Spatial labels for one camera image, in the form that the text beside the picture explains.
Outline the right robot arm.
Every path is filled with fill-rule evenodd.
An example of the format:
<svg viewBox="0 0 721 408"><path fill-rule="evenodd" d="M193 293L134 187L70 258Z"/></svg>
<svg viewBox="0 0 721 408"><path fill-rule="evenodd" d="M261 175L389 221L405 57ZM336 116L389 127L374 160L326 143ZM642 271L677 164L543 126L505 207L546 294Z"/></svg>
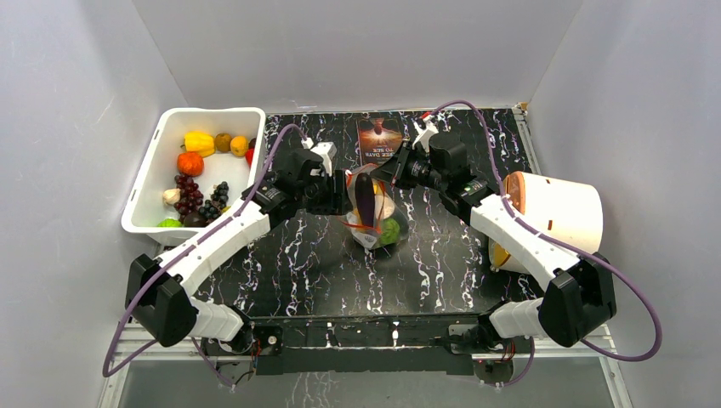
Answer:
<svg viewBox="0 0 721 408"><path fill-rule="evenodd" d="M408 141L371 176L396 188L438 191L444 208L493 239L525 267L542 297L495 306L479 318L480 344L502 351L513 337L548 337L571 347L616 314L616 297L604 258L581 258L534 235L507 212L502 197L472 174L460 141L431 141L422 153Z"/></svg>

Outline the beige onion half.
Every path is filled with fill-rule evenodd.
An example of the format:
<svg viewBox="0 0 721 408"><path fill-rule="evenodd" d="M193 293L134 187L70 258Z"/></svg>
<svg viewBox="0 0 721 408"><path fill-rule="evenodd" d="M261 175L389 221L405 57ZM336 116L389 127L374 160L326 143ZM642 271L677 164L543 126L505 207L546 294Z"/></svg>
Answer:
<svg viewBox="0 0 721 408"><path fill-rule="evenodd" d="M375 218L383 220L388 217L387 211L393 213L393 202L386 195L375 195Z"/></svg>

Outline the yellow pear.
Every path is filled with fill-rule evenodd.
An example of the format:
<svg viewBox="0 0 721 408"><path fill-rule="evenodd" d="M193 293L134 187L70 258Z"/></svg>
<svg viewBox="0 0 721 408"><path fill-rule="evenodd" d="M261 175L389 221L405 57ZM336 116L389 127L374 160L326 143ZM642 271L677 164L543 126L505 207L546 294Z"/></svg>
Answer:
<svg viewBox="0 0 721 408"><path fill-rule="evenodd" d="M355 226L362 225L362 222L360 220L360 217L359 217L359 214L357 211L349 212L346 215L346 220L351 225L355 225Z"/></svg>

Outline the purple eggplant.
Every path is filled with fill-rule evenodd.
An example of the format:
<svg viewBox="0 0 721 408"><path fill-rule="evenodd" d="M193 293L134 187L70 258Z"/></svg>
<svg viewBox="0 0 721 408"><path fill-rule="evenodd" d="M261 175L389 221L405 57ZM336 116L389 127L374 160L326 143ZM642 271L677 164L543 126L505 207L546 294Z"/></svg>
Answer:
<svg viewBox="0 0 721 408"><path fill-rule="evenodd" d="M355 180L356 209L364 227L375 226L375 190L372 178L367 173L359 173Z"/></svg>

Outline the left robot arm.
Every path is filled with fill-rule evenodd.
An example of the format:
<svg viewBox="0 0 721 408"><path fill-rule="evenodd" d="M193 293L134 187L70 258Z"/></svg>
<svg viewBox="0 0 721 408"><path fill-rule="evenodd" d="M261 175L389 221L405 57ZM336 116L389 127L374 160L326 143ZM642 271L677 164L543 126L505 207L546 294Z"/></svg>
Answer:
<svg viewBox="0 0 721 408"><path fill-rule="evenodd" d="M332 167L336 152L331 142L293 150L260 179L257 189L247 189L200 233L157 258L137 257L127 289L133 318L163 347L187 337L206 337L220 340L234 354L247 352L254 340L250 318L231 306L193 296L222 264L299 211L350 211L345 173Z"/></svg>

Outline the clear zip top bag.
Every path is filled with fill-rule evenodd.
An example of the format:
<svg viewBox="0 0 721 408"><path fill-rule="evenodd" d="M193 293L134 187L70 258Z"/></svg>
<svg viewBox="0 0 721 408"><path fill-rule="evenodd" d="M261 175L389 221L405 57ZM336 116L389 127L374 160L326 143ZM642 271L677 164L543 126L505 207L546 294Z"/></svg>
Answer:
<svg viewBox="0 0 721 408"><path fill-rule="evenodd" d="M351 210L339 220L366 250L400 244L409 234L408 220L389 195L387 184L371 177L377 167L368 164L344 171Z"/></svg>

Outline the green round fruit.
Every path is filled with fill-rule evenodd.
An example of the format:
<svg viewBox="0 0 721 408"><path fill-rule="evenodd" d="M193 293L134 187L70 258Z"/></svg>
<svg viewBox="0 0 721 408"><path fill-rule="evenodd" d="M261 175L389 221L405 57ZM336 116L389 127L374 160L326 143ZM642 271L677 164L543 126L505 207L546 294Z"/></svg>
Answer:
<svg viewBox="0 0 721 408"><path fill-rule="evenodd" d="M382 222L382 231L378 243L384 247L400 240L400 225L394 218L386 218Z"/></svg>

